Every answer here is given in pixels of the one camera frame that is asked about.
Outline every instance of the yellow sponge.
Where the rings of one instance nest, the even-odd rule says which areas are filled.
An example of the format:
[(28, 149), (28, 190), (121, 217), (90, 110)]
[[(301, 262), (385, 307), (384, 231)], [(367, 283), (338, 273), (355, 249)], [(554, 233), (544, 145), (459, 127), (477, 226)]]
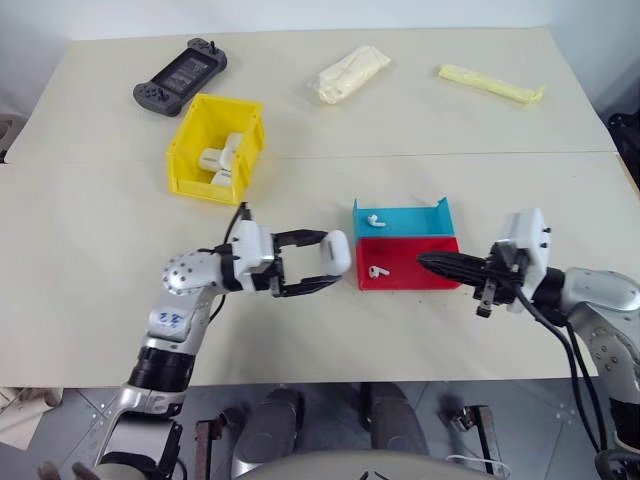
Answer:
[(538, 90), (516, 87), (497, 78), (492, 78), (482, 73), (467, 70), (457, 65), (441, 65), (438, 75), (447, 80), (451, 80), (464, 85), (488, 90), (492, 93), (502, 95), (521, 103), (538, 103), (542, 100), (545, 87)]

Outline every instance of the gray floor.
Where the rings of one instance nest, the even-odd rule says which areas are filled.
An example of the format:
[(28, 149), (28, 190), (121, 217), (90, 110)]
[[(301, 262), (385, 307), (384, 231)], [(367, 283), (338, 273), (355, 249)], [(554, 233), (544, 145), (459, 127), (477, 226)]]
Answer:
[[(512, 468), (512, 478), (598, 478), (593, 467), (593, 451), (575, 412), (566, 379), (399, 385), (420, 419), (433, 457), (444, 458), (452, 453), (481, 455), (475, 431), (453, 438), (438, 417), (443, 402), (453, 398), (462, 404), (491, 407), (502, 459)], [(606, 397), (599, 383), (596, 385), (606, 406)], [(368, 434), (360, 427), (355, 408), (358, 384), (293, 387), (301, 390), (307, 400), (298, 451), (369, 447)], [(178, 418), (184, 427), (181, 457), (190, 473), (194, 463), (195, 422), (214, 418), (230, 406), (250, 410), (273, 388), (274, 385), (246, 385), (189, 390), (183, 413)], [(70, 479), (74, 462), (91, 462), (115, 392), (115, 389), (66, 390), (63, 404), (43, 417), (28, 451), (0, 444), (0, 476), (35, 479), (36, 466), (48, 459), (60, 466), (64, 479)], [(226, 438), (214, 444), (212, 478), (228, 478), (230, 449)]]

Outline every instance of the yellow plastic crate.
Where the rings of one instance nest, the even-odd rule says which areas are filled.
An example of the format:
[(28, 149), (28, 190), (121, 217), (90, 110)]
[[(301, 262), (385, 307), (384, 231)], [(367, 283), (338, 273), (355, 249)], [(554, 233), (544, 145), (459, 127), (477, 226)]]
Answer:
[[(199, 93), (167, 151), (169, 190), (179, 195), (239, 204), (264, 149), (262, 104)], [(213, 172), (198, 167), (205, 148), (224, 148), (230, 133), (244, 134), (231, 166), (230, 187), (211, 185)]]

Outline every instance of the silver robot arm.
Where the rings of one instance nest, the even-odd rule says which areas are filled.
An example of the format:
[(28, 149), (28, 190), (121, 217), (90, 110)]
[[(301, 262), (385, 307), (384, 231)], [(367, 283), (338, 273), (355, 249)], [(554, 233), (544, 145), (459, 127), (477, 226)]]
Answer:
[(418, 261), (475, 287), (478, 315), (502, 304), (519, 312), (522, 298), (551, 328), (571, 325), (610, 397), (618, 445), (640, 453), (640, 285), (614, 272), (549, 268), (550, 248), (551, 229), (539, 209), (530, 209), (507, 217), (487, 258), (429, 252)]
[(570, 268), (559, 310), (598, 369), (611, 403), (616, 442), (640, 453), (640, 285), (615, 272)]
[[(169, 479), (176, 466), (186, 395), (216, 296), (269, 290), (275, 297), (305, 295), (338, 281), (351, 265), (346, 236), (335, 230), (273, 234), (241, 205), (230, 241), (172, 258), (149, 316), (138, 362), (120, 388), (94, 463), (101, 480)], [(299, 284), (284, 280), (281, 248), (319, 245), (324, 275)]]

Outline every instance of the red tray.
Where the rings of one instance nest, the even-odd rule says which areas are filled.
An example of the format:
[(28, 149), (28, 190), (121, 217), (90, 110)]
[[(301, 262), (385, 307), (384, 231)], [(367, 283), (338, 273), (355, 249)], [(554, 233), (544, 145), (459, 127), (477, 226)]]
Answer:
[[(356, 247), (360, 290), (450, 290), (460, 286), (426, 270), (416, 260), (429, 251), (458, 252), (455, 237), (368, 238), (361, 237)], [(389, 270), (390, 275), (369, 277), (369, 267)]]

